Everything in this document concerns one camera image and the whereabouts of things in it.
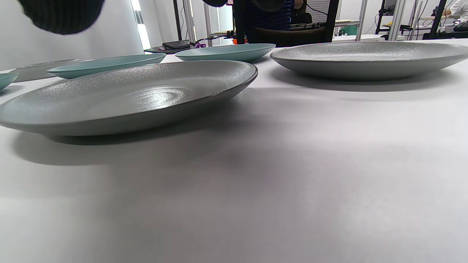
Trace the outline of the person's right hand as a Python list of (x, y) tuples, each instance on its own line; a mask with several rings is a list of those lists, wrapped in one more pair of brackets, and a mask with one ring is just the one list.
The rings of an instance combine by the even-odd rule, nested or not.
[[(60, 35), (72, 35), (90, 28), (99, 18), (104, 0), (19, 0), (25, 16), (39, 29)], [(234, 0), (236, 27), (247, 29), (261, 13), (286, 11), (289, 22), (294, 5), (286, 0)]]

